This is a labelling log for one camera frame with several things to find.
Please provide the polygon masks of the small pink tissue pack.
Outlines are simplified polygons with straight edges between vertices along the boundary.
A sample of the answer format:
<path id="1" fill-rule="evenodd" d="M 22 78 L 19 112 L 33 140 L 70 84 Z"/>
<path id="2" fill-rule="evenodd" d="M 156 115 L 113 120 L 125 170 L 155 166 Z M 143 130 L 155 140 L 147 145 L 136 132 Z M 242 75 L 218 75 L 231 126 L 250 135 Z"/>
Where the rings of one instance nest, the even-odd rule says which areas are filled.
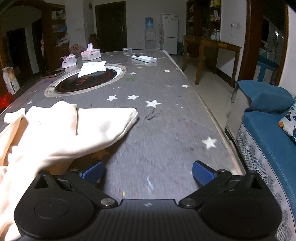
<path id="1" fill-rule="evenodd" d="M 61 57 L 61 59 L 63 60 L 63 62 L 62 62 L 63 69 L 73 67 L 77 64 L 77 59 L 74 54 L 69 54 L 68 56 L 63 56 L 63 57 Z"/>

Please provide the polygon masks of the black smartphone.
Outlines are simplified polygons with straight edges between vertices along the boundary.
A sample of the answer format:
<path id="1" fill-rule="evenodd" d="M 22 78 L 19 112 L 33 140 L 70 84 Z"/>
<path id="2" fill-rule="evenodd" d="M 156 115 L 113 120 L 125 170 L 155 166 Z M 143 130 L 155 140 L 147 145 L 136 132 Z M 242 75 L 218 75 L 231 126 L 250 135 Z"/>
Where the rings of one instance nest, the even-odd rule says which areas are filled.
<path id="1" fill-rule="evenodd" d="M 65 70 L 55 70 L 55 71 L 51 71 L 51 72 L 47 72 L 45 74 L 42 75 L 42 78 L 52 78 L 52 77 L 57 77 L 61 74 L 64 74 Z"/>

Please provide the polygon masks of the white tissue paper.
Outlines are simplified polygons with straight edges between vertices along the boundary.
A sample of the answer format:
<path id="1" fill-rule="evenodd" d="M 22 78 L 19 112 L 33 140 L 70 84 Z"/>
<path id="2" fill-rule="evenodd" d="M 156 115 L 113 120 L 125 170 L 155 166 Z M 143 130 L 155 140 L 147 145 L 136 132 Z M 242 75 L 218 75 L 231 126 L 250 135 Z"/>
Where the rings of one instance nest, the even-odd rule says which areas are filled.
<path id="1" fill-rule="evenodd" d="M 86 75 L 90 75 L 96 72 L 105 72 L 106 71 L 105 64 L 106 64 L 105 61 L 83 63 L 81 70 L 78 73 L 78 78 Z"/>

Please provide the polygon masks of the dark wooden side table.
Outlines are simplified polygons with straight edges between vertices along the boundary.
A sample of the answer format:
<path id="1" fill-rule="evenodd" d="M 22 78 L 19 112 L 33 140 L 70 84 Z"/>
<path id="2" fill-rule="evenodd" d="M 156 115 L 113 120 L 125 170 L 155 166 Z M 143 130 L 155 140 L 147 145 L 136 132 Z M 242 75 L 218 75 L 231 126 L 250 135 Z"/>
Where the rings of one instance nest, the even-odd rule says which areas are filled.
<path id="1" fill-rule="evenodd" d="M 188 47 L 192 47 L 193 45 L 198 45 L 199 47 L 195 84 L 199 85 L 200 83 L 202 72 L 203 72 L 203 66 L 206 66 L 213 73 L 216 73 L 218 52 L 219 52 L 219 49 L 223 49 L 223 50 L 228 50 L 235 53 L 232 76 L 230 79 L 230 86 L 234 87 L 241 47 L 234 44 L 227 43 L 227 42 L 223 42 L 220 40 L 214 40 L 214 39 L 209 39 L 205 37 L 198 37 L 198 36 L 191 36 L 191 35 L 184 35 L 184 54 L 183 54 L 183 62 L 182 62 L 183 71 L 187 67 L 186 61 L 187 61 Z"/>

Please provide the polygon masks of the round induction cooktop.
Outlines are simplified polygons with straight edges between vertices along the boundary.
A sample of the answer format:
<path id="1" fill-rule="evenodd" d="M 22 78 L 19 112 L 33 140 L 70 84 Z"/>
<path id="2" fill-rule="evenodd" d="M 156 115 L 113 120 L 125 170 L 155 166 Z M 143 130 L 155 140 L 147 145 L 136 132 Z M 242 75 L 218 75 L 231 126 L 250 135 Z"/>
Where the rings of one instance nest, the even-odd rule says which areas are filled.
<path id="1" fill-rule="evenodd" d="M 44 95 L 49 98 L 78 95 L 106 85 L 112 84 L 124 77 L 125 66 L 107 65 L 106 71 L 96 72 L 82 77 L 78 76 L 78 70 L 74 70 L 51 83 L 45 90 Z"/>

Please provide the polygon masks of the cream sweatshirt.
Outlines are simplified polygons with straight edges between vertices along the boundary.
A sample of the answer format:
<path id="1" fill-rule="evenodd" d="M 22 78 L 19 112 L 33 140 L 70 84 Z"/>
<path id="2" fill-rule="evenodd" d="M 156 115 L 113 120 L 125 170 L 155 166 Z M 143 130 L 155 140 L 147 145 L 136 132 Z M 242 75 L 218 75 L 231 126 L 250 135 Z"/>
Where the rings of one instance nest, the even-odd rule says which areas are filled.
<path id="1" fill-rule="evenodd" d="M 73 160 L 120 140 L 137 121 L 135 108 L 78 108 L 64 101 L 50 108 L 21 108 L 4 116 L 1 131 L 1 240 L 20 233 L 14 211 L 36 175 L 63 174 Z"/>

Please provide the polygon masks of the red plastic stool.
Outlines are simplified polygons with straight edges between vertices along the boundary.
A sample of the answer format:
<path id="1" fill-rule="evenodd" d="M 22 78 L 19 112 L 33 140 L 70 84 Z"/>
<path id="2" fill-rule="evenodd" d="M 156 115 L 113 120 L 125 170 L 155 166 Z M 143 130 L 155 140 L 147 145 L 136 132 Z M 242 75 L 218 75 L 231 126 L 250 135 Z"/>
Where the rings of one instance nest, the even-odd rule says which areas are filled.
<path id="1" fill-rule="evenodd" d="M 10 92 L 7 92 L 6 94 L 2 95 L 0 97 L 0 110 L 4 110 L 7 107 L 10 106 L 11 103 L 14 102 L 14 97 Z"/>

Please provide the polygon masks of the electric fan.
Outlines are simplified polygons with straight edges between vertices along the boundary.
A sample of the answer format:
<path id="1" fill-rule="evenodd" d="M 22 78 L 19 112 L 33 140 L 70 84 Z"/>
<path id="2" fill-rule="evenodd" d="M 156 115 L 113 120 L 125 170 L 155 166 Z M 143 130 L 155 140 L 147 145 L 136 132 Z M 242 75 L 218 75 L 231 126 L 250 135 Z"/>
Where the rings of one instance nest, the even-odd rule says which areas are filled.
<path id="1" fill-rule="evenodd" d="M 79 44 L 74 44 L 70 47 L 70 54 L 75 55 L 76 57 L 81 56 L 81 53 L 84 52 L 86 49 L 79 45 Z"/>

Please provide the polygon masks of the white paper bag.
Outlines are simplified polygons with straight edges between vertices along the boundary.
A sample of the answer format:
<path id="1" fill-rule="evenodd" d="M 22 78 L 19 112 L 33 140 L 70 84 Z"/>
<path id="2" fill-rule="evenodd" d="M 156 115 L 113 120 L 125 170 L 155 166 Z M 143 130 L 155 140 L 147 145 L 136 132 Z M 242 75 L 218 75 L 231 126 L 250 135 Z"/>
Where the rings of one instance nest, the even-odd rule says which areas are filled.
<path id="1" fill-rule="evenodd" d="M 8 92 L 14 95 L 16 92 L 20 90 L 20 86 L 15 76 L 14 69 L 8 66 L 3 68 L 2 71 L 3 71 L 3 79 L 8 89 Z"/>

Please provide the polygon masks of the water dispenser with blue bottle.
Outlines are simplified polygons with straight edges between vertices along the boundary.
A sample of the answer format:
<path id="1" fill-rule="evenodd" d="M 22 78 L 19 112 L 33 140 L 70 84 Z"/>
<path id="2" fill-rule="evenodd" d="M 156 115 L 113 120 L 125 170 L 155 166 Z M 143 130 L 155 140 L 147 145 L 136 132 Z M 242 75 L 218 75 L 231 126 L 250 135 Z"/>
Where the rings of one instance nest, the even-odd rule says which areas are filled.
<path id="1" fill-rule="evenodd" d="M 154 29 L 153 18 L 145 18 L 145 48 L 155 49 L 156 31 Z"/>

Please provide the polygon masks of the white remote control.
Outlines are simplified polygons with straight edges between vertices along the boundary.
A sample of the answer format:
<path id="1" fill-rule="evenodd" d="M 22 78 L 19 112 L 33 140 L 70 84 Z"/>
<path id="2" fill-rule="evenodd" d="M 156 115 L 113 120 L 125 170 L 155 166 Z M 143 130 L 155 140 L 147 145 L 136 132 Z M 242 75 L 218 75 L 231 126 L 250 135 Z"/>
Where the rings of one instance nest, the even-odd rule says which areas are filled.
<path id="1" fill-rule="evenodd" d="M 132 59 L 142 61 L 145 63 L 155 63 L 157 62 L 157 58 L 144 56 L 144 55 L 132 55 Z"/>

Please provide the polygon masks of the pink tissue box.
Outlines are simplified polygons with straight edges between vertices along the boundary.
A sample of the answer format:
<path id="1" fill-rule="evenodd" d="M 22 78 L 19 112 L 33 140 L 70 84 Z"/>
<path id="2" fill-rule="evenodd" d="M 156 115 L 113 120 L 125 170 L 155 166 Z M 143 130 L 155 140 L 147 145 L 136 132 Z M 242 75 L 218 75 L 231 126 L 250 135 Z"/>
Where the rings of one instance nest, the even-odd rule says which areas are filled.
<path id="1" fill-rule="evenodd" d="M 94 49 L 93 44 L 89 43 L 87 45 L 87 50 L 81 52 L 81 58 L 84 61 L 91 61 L 101 57 L 100 49 Z"/>

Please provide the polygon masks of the blue sofa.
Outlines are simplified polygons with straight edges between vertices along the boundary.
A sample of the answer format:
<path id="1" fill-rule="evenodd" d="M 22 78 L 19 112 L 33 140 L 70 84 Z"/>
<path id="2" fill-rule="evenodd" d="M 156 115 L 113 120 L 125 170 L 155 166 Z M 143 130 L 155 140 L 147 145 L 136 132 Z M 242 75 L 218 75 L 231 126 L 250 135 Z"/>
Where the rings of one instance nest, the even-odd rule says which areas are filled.
<path id="1" fill-rule="evenodd" d="M 281 207 L 278 240 L 295 240 L 295 144 L 278 126 L 294 99 L 282 87 L 238 81 L 225 127 L 247 168 L 260 175 Z"/>

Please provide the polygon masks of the white refrigerator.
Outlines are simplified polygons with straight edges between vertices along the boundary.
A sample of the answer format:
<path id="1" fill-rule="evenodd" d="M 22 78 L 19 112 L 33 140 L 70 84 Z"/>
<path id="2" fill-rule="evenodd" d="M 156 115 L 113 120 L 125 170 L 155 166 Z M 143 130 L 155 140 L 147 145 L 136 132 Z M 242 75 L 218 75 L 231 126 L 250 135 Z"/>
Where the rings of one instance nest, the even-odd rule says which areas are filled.
<path id="1" fill-rule="evenodd" d="M 177 54 L 178 48 L 178 26 L 179 18 L 177 15 L 162 13 L 161 29 L 162 39 L 161 48 L 169 54 Z"/>

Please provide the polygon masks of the butterfly print pillow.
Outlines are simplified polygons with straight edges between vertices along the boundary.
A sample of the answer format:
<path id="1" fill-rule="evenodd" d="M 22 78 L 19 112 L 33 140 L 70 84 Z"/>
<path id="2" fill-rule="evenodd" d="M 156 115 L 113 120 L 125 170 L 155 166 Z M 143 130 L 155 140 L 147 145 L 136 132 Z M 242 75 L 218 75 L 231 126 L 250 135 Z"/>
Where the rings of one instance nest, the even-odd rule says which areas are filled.
<path id="1" fill-rule="evenodd" d="M 278 122 L 278 126 L 288 135 L 294 144 L 296 143 L 296 99 L 288 109 L 285 116 Z"/>

